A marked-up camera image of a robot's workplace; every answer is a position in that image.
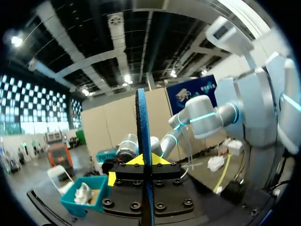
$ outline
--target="blue poster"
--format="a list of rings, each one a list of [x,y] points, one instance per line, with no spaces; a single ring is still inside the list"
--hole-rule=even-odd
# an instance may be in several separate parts
[[[177,114],[185,108],[185,104],[189,99],[200,95],[209,96],[212,106],[216,107],[215,88],[216,81],[213,75],[167,87],[167,94],[173,114]]]

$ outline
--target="white folding chair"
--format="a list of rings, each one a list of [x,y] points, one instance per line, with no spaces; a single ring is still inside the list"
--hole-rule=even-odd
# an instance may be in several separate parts
[[[58,187],[56,186],[56,184],[54,183],[54,181],[52,180],[52,178],[54,177],[58,177],[59,175],[62,175],[62,174],[67,174],[67,176],[69,177],[70,181],[62,186],[62,187]],[[47,174],[48,174],[48,177],[50,178],[51,182],[53,183],[53,185],[56,187],[56,189],[58,190],[58,192],[63,195],[65,194],[69,188],[71,188],[71,186],[73,185],[73,180],[71,179],[71,177],[69,176],[69,174],[67,173],[67,171],[65,170],[65,168],[61,165],[57,165],[57,166],[54,166],[50,169],[47,170]]]

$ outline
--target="yellow cable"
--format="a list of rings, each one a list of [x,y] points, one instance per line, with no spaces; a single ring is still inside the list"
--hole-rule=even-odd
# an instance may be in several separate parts
[[[225,175],[226,175],[227,168],[228,168],[229,162],[230,162],[230,158],[231,158],[231,154],[228,154],[228,159],[227,159],[226,166],[225,166],[225,168],[224,168],[224,172],[222,173],[222,176],[221,176],[220,180],[217,182],[215,188],[213,189],[213,192],[214,192],[214,193],[216,193],[217,188],[221,185],[222,180],[224,179],[224,177],[225,177]]]

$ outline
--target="white box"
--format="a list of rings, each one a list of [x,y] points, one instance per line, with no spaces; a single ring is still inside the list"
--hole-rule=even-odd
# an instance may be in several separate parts
[[[243,151],[243,143],[239,140],[231,140],[228,144],[228,152],[232,155],[239,156]]]

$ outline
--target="ceiling light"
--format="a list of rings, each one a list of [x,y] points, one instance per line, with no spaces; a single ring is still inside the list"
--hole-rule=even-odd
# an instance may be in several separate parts
[[[177,75],[176,75],[176,73],[175,73],[175,70],[172,70],[172,71],[171,71],[170,76],[171,76],[171,77],[174,77],[174,78],[177,77]]]
[[[124,81],[125,81],[126,83],[129,83],[129,82],[131,81],[131,76],[130,76],[129,74],[126,74],[126,75],[124,76]]]
[[[86,89],[83,89],[82,92],[83,92],[83,94],[85,94],[85,96],[89,96],[89,94],[90,94],[89,91]]]
[[[23,40],[17,36],[13,36],[11,38],[11,44],[13,44],[15,47],[21,46],[23,43]]]
[[[207,74],[207,70],[202,70],[202,75]]]

